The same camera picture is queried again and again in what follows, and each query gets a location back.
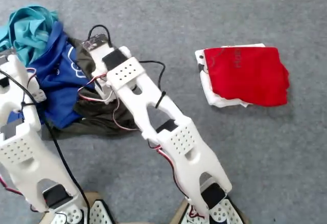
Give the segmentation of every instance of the electrical wire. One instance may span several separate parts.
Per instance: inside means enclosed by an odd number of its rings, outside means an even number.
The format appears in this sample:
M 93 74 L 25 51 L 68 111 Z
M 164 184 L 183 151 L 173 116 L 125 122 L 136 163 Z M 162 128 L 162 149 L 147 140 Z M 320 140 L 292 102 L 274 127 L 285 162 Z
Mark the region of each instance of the electrical wire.
M 148 140 L 148 145 L 149 145 L 149 147 L 151 148 L 151 149 L 153 149 L 153 150 L 158 150 L 158 149 L 161 149 L 161 145 L 158 145 L 158 146 L 151 146 L 151 144 L 150 144 L 150 141 Z
M 27 70 L 27 71 L 33 71 L 33 74 L 29 77 L 29 80 L 27 81 L 26 88 L 28 89 L 31 80 L 33 79 L 33 77 L 36 76 L 36 69 L 35 69 L 35 68 L 26 68 L 26 70 Z M 23 110 L 23 108 L 24 108 L 24 104 L 25 104 L 25 92 L 24 92 L 23 95 L 22 95 L 22 101 L 21 101 L 21 107 L 20 107 L 20 110 L 18 110 L 18 111 L 14 111 L 15 113 L 18 113 L 18 118 L 19 118 L 19 115 L 21 115 L 21 119 L 22 119 L 22 121 L 24 121 L 24 115 L 23 115 L 23 113 L 22 113 L 22 110 Z
M 162 76 L 166 70 L 166 65 L 160 61 L 156 61 L 156 60 L 143 60 L 143 61 L 139 61 L 140 63 L 157 63 L 157 64 L 161 64 L 162 65 L 162 70 L 159 74 L 159 78 L 158 78 L 158 88 L 160 89 L 161 91 L 161 79 L 162 79 Z
M 93 77 L 87 84 L 85 84 L 84 86 L 82 86 L 82 87 L 80 87 L 78 90 L 77 90 L 77 94 L 79 95 L 79 97 L 81 97 L 82 99 L 84 99 L 84 100 L 88 100 L 88 101 L 99 101 L 99 102 L 106 102 L 106 101 L 108 101 L 110 98 L 111 98 L 111 96 L 112 96 L 112 92 L 110 93 L 110 95 L 109 95 L 109 97 L 107 98 L 107 99 L 105 99 L 105 100 L 102 100 L 102 99 L 96 99 L 96 98 L 91 98 L 91 97 L 87 97 L 87 96 L 85 96 L 85 95 L 82 95 L 82 94 L 80 94 L 80 91 L 82 90 L 82 89 L 84 89 L 86 86 L 88 86 L 89 84 L 91 84 L 91 83 L 93 83 L 95 80 L 97 80 L 97 79 L 99 79 L 99 78 L 102 78 L 102 77 L 105 77 L 106 76 L 106 74 L 101 74 L 101 75 L 98 75 L 98 76 L 96 76 L 96 77 Z
M 2 178 L 2 176 L 0 175 L 0 183 L 1 185 L 4 187 L 4 189 L 8 192 L 12 192 L 12 193 L 15 193 L 17 195 L 21 195 L 22 196 L 22 193 L 15 190 L 15 189 L 12 189 L 10 187 L 8 187 L 7 183 L 5 182 L 5 180 Z
M 116 120 L 114 114 L 115 114 L 115 112 L 118 110 L 118 108 L 119 108 L 119 106 L 120 106 L 120 104 L 121 104 L 121 101 L 120 101 L 120 99 L 119 99 L 119 97 L 118 97 L 116 91 L 115 91 L 114 89 L 112 89 L 112 91 L 113 91 L 113 93 L 114 93 L 114 95 L 116 96 L 116 99 L 117 99 L 117 106 L 116 106 L 116 108 L 115 108 L 115 109 L 113 110 L 113 112 L 112 112 L 112 120 L 113 120 L 113 122 L 115 123 L 115 125 L 116 125 L 117 127 L 121 128 L 121 129 L 123 129 L 123 130 L 127 130 L 127 131 L 139 130 L 138 128 L 127 128 L 127 127 L 124 127 L 124 126 L 120 125 L 120 124 L 117 122 L 117 120 Z
M 29 92 L 29 91 L 28 91 L 24 86 L 22 86 L 22 85 L 21 85 L 19 82 L 17 82 L 17 81 L 16 81 L 12 76 L 10 76 L 9 74 L 7 74 L 7 73 L 4 72 L 3 70 L 0 70 L 0 73 L 3 74 L 3 75 L 5 75 L 6 77 L 8 77 L 8 78 L 13 82 L 13 83 L 15 83 L 18 87 L 20 87 L 20 88 L 21 88 L 21 89 L 26 93 L 26 95 L 27 95 L 28 97 L 30 97 L 30 99 L 32 100 L 33 104 L 34 104 L 35 106 L 37 105 L 37 102 L 36 102 L 36 100 L 34 99 L 33 95 L 32 95 L 32 94 L 31 94 L 31 93 L 30 93 L 30 92 Z M 46 127 L 47 127 L 47 129 L 48 129 L 48 131 L 49 131 L 49 133 L 50 133 L 50 135 L 51 135 L 51 137 L 52 137 L 52 139 L 53 139 L 53 142 L 54 142 L 54 144 L 55 144 L 55 146 L 56 146 L 56 149 L 57 149 L 57 151 L 58 151 L 58 154 L 59 154 L 59 156 L 60 156 L 60 158 L 61 158 L 61 160 L 62 160 L 62 163 L 63 163 L 65 169 L 67 170 L 69 176 L 71 177 L 72 181 L 74 182 L 74 184 L 76 185 L 76 187 L 78 188 L 78 190 L 81 192 L 81 195 L 82 195 L 82 197 L 83 197 L 83 199 L 84 199 L 84 201 L 85 201 L 85 203 L 86 203 L 86 207 L 87 207 L 87 224 L 89 224 L 89 222 L 90 222 L 90 204 L 89 204 L 89 202 L 88 202 L 88 200 L 87 200 L 87 198 L 86 198 L 86 196 L 85 196 L 85 193 L 84 193 L 82 187 L 79 185 L 79 183 L 78 183 L 77 180 L 75 179 L 75 177 L 74 177 L 74 175 L 73 175 L 71 169 L 70 169 L 69 166 L 68 166 L 68 163 L 66 162 L 66 160 L 65 160 L 65 158 L 64 158 L 64 155 L 63 155 L 63 153 L 62 153 L 62 151 L 61 151 L 61 149 L 60 149 L 60 146 L 59 146 L 59 144 L 58 144 L 58 141 L 57 141 L 57 139 L 56 139 L 56 137 L 55 137 L 55 133 L 54 133 L 54 131 L 52 130 L 50 124 L 48 123 L 48 121 L 47 121 L 47 119 L 46 119 L 46 117 L 45 117 L 44 110 L 41 110 L 41 118 L 44 120 L 44 124 L 46 125 Z
M 33 209 L 33 206 L 32 205 L 30 205 L 30 211 L 32 211 L 33 213 L 39 213 L 37 210 L 34 210 Z M 55 214 L 57 214 L 57 215 L 64 215 L 66 217 L 66 220 L 65 220 L 65 222 L 61 222 L 61 223 L 62 224 L 66 224 L 67 223 L 68 216 L 65 213 L 55 212 Z
M 174 168 L 174 164 L 173 164 L 173 161 L 170 159 L 170 157 L 165 154 L 161 149 L 157 149 L 156 150 L 161 156 L 163 156 L 170 164 L 170 166 L 172 167 L 172 170 L 173 170 L 173 180 L 178 188 L 178 190 L 186 197 L 186 198 L 189 198 L 184 192 L 183 190 L 181 189 L 180 185 L 178 184 L 178 181 L 176 179 L 176 175 L 175 175 L 175 168 Z
M 109 44 L 109 47 L 112 47 L 112 43 L 111 43 L 111 38 L 110 38 L 110 33 L 109 33 L 109 30 L 107 27 L 105 27 L 104 25 L 95 25 L 91 28 L 91 30 L 88 32 L 88 36 L 87 36 L 87 40 L 90 40 L 91 38 L 91 34 L 92 34 L 92 31 L 95 29 L 95 28 L 103 28 L 106 32 L 107 32 L 107 37 L 108 37 L 108 44 Z

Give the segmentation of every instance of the gray carpet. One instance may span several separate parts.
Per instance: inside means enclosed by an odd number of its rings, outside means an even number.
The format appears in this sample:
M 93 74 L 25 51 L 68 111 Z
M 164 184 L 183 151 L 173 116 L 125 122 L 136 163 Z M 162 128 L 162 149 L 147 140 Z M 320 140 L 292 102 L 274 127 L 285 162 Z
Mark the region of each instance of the gray carpet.
M 217 153 L 233 184 L 231 196 L 252 223 L 326 222 L 326 0 L 1 1 L 1 24 L 13 10 L 38 3 L 57 10 L 76 38 L 105 24 L 116 46 L 128 46 L 138 59 L 164 62 L 163 88 Z M 194 51 L 258 42 L 278 47 L 290 72 L 289 104 L 208 106 Z M 146 69 L 156 80 L 159 67 Z M 168 223 L 182 200 L 170 166 L 139 133 L 60 144 L 83 188 L 99 191 L 118 221 Z M 0 191 L 0 198 L 1 223 L 40 219 L 21 197 Z

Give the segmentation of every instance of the red and white wire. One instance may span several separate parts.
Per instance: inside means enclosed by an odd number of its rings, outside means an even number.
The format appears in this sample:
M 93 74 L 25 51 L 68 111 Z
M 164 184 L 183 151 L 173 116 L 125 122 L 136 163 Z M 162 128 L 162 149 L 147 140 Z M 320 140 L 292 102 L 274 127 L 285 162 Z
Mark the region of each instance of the red and white wire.
M 174 167 L 173 161 L 170 159 L 170 157 L 166 153 L 163 152 L 163 150 L 161 150 L 161 147 L 160 147 L 160 149 L 157 149 L 156 151 L 169 162 L 169 164 L 170 164 L 170 166 L 172 167 L 172 170 L 173 170 L 173 179 L 174 179 L 174 182 L 175 182 L 177 188 L 179 189 L 179 191 L 181 193 L 184 194 L 185 197 L 188 198 L 188 196 L 183 192 L 182 188 L 180 187 L 180 184 L 177 181 L 176 174 L 175 174 L 175 167 Z
M 112 89 L 112 92 L 114 93 L 114 95 L 116 96 L 116 99 L 117 99 L 117 106 L 116 106 L 116 108 L 115 108 L 115 109 L 113 110 L 113 112 L 112 112 L 112 120 L 113 120 L 113 122 L 115 123 L 115 125 L 116 125 L 117 127 L 121 128 L 121 129 L 123 129 L 123 130 L 127 130 L 127 131 L 139 130 L 138 128 L 126 128 L 126 127 L 120 125 L 120 124 L 117 122 L 117 120 L 116 120 L 114 114 L 115 114 L 115 112 L 118 110 L 119 106 L 121 105 L 121 101 L 120 101 L 120 99 L 118 98 L 118 95 L 117 95 L 117 93 L 116 93 L 116 91 L 115 91 L 114 89 Z
M 15 189 L 12 189 L 10 187 L 8 187 L 7 183 L 5 182 L 5 180 L 2 178 L 2 176 L 0 175 L 0 183 L 1 185 L 4 187 L 5 190 L 9 191 L 9 192 L 12 192 L 12 193 L 15 193 L 15 194 L 18 194 L 18 195 L 21 195 L 22 196 L 22 193 L 15 190 Z
M 91 98 L 91 97 L 87 97 L 87 96 L 85 96 L 85 95 L 80 94 L 80 91 L 81 91 L 82 89 L 84 89 L 85 86 L 88 86 L 90 83 L 93 83 L 93 82 L 94 82 L 95 80 L 97 80 L 98 78 L 105 77 L 106 75 L 107 75 L 107 74 L 101 74 L 101 75 L 98 75 L 98 76 L 96 76 L 96 77 L 93 77 L 93 78 L 92 78 L 92 79 L 91 79 L 87 84 L 85 84 L 84 86 L 80 87 L 80 88 L 77 90 L 77 93 L 78 93 L 79 97 L 81 97 L 81 98 L 84 99 L 84 100 L 88 100 L 88 101 L 106 102 L 107 100 L 109 100 L 109 99 L 111 98 L 112 92 L 111 92 L 111 94 L 109 95 L 109 97 L 108 97 L 107 99 L 105 99 L 105 100 L 103 100 L 103 99 Z

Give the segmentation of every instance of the red cloth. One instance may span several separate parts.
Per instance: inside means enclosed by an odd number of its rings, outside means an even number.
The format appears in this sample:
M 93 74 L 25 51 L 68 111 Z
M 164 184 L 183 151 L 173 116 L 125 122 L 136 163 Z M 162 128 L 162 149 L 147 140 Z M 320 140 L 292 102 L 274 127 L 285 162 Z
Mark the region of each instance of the red cloth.
M 204 55 L 215 94 L 262 106 L 287 103 L 288 71 L 277 48 L 215 48 Z

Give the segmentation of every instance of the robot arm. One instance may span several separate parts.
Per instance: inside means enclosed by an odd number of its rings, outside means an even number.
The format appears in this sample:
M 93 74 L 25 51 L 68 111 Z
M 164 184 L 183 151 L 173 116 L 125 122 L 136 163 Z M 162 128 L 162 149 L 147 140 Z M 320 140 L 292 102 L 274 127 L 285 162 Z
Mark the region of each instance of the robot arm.
M 111 48 L 103 39 L 103 35 L 96 35 L 82 44 L 96 64 L 96 75 L 106 74 L 106 81 L 101 80 L 105 89 L 99 94 L 106 99 L 113 90 L 122 100 L 133 114 L 143 138 L 156 144 L 170 158 L 176 181 L 188 202 L 200 215 L 208 218 L 209 209 L 231 190 L 231 183 L 216 155 L 202 140 L 192 119 L 185 116 L 168 96 L 162 95 L 138 60 L 131 57 L 130 51 L 126 47 Z M 142 91 L 139 95 L 131 90 L 135 84 Z M 170 119 L 160 128 L 153 128 L 147 106 L 156 106 Z M 200 177 L 204 173 L 211 178 L 201 186 Z M 203 191 L 212 185 L 223 191 L 215 204 L 205 201 L 203 195 Z
M 13 50 L 2 53 L 1 61 L 1 71 L 27 88 L 34 97 L 40 94 L 36 79 L 29 78 L 26 68 Z M 11 111 L 21 109 L 23 97 L 25 103 L 32 103 L 30 97 L 24 96 L 18 85 L 4 74 L 0 74 L 0 127 L 7 124 Z M 58 212 L 68 207 L 79 211 L 82 205 L 80 192 L 63 163 L 41 140 L 38 134 L 41 125 L 35 106 L 24 106 L 22 113 L 24 122 L 16 126 L 14 135 L 0 133 L 0 162 L 8 170 L 16 188 L 38 212 Z M 52 180 L 58 185 L 42 192 L 39 182 L 43 179 Z M 64 203 L 56 199 L 63 192 L 62 196 L 67 196 L 67 199 L 62 199 Z

